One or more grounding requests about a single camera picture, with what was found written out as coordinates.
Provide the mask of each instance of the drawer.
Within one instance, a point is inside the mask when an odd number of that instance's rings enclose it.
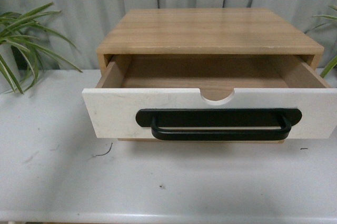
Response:
[[[238,132],[238,137],[232,136],[235,140],[246,140],[251,131],[259,131],[258,136],[265,140],[264,133],[279,132],[282,122],[280,125],[250,125],[245,121],[242,125],[233,125],[231,122],[247,118],[266,120],[262,118],[265,111],[269,115],[278,109],[300,111],[299,121],[291,126],[289,135],[284,135],[290,139],[328,138],[337,124],[337,91],[329,88],[298,55],[114,55],[96,88],[84,89],[83,97],[99,138],[158,138],[151,119],[148,125],[141,126],[136,119],[144,109],[145,113],[149,109],[155,114],[163,111],[161,117],[166,116],[168,109],[173,110],[177,119],[170,120],[181,122],[184,121],[181,118],[189,118],[184,112],[188,114],[192,110],[196,111],[192,114],[193,120],[197,117],[206,121],[205,125],[197,122],[199,128],[191,128],[188,123],[175,125],[173,129],[172,125],[161,125],[168,129],[170,140],[180,139],[179,134],[171,133],[175,130],[178,133],[207,131],[206,135],[214,131],[220,131],[220,135]],[[234,115],[229,125],[219,125],[222,117],[215,114],[221,111]],[[206,138],[221,139],[212,137],[212,133]]]
[[[83,97],[100,138],[328,138],[323,49],[265,8],[135,9],[98,46]]]

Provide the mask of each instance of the white tabletop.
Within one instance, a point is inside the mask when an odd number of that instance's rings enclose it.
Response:
[[[99,77],[47,71],[0,95],[0,221],[337,223],[337,130],[284,144],[97,139],[81,91]]]

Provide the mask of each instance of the wooden top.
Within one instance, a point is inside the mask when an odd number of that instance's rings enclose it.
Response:
[[[134,9],[98,54],[322,54],[323,47],[265,8]]]

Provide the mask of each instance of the light wood box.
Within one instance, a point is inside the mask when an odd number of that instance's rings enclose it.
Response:
[[[148,108],[298,108],[288,138],[328,138],[337,91],[315,72],[322,53],[264,8],[131,10],[97,48],[102,78],[83,97],[98,138],[154,140],[135,120]]]

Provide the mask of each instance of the black object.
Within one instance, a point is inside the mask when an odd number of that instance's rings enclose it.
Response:
[[[141,109],[136,121],[152,135],[173,141],[268,141],[285,139],[302,118],[297,108]],[[164,129],[183,127],[279,127],[277,129]]]

